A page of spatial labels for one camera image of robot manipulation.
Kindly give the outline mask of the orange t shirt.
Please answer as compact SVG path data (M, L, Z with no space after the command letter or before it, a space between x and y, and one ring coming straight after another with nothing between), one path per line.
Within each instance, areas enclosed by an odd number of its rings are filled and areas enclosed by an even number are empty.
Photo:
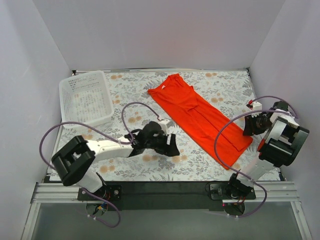
M228 169L253 139L202 98L177 73L148 94L205 152Z

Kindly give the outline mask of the white plastic laundry basket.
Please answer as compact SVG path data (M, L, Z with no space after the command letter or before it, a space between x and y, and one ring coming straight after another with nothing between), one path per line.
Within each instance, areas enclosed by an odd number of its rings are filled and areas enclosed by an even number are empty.
M111 121L114 106L105 73L101 70L63 79L59 85L61 120L92 127Z

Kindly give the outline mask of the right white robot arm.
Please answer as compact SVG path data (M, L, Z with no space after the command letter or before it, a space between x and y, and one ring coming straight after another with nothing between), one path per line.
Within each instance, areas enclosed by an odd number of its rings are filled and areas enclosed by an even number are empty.
M310 131L300 126L289 112L289 104L279 100L269 111L262 109L258 101L251 101L247 107L253 112L245 116L244 136L265 134L257 147L257 157L242 172L231 175L226 195L232 199L245 198L253 191L254 182L265 173L281 166L289 166L296 159Z

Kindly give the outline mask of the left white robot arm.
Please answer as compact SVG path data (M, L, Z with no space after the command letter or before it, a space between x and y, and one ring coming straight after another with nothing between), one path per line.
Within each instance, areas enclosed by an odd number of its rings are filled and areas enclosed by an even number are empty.
M141 155L146 149L167 157L179 156L176 136L168 134L168 120L150 121L114 141L86 140L73 137L52 158L51 162L64 186L77 185L95 200L112 199L112 190L103 177L90 169L93 163Z

